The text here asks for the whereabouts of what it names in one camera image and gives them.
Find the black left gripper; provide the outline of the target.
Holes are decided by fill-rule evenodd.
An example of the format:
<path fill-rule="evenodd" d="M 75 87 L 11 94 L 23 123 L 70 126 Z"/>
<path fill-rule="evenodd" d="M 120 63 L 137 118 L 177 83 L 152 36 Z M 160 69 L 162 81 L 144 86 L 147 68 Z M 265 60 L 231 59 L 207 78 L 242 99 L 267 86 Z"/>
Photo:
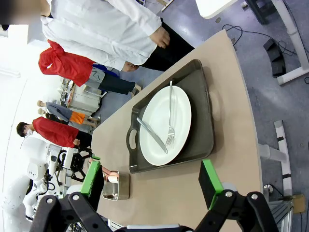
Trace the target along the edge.
<path fill-rule="evenodd" d="M 81 155 L 82 152 L 86 152 L 87 155 L 82 156 Z M 72 157 L 71 170 L 82 171 L 85 159 L 100 160 L 100 157 L 95 156 L 91 148 L 89 147 L 78 148 L 78 153 L 74 153 Z"/>

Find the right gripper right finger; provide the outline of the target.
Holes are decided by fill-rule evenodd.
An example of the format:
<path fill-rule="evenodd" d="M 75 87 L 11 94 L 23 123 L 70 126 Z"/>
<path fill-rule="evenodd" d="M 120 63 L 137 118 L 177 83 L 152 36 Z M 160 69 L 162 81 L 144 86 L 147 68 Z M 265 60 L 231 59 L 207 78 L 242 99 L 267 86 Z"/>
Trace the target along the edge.
<path fill-rule="evenodd" d="M 234 220 L 243 232 L 277 232 L 279 229 L 262 193 L 243 196 L 225 189 L 209 159 L 201 162 L 198 181 L 207 213 L 196 232 L 219 232 L 226 220 Z"/>

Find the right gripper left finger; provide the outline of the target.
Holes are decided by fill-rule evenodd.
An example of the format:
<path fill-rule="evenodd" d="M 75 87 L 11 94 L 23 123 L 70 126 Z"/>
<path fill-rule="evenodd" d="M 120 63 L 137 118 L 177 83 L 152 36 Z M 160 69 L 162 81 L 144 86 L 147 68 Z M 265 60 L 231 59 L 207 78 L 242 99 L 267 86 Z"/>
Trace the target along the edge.
<path fill-rule="evenodd" d="M 81 223 L 87 232 L 106 232 L 108 225 L 97 213 L 104 186 L 100 162 L 93 161 L 80 191 L 58 199 L 53 195 L 41 198 L 33 218 L 31 232 L 65 232 L 69 225 Z"/>

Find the person's right hand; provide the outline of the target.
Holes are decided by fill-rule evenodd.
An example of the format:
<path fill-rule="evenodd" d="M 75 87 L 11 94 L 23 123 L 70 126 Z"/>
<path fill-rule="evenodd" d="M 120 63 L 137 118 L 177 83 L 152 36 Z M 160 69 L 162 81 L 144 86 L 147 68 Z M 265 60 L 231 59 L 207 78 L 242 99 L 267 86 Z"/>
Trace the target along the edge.
<path fill-rule="evenodd" d="M 137 70 L 138 68 L 139 68 L 139 65 L 134 65 L 134 64 L 126 61 L 124 63 L 122 71 L 124 71 L 124 72 L 133 72 L 133 71 Z"/>

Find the person's left hand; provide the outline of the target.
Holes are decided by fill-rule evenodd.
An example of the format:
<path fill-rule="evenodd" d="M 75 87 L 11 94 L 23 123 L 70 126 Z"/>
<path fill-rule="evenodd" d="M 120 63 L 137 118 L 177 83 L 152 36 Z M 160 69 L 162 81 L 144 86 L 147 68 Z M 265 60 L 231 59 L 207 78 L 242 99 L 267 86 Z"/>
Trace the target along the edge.
<path fill-rule="evenodd" d="M 169 45 L 170 42 L 170 35 L 163 27 L 159 27 L 149 37 L 154 43 L 164 49 Z"/>

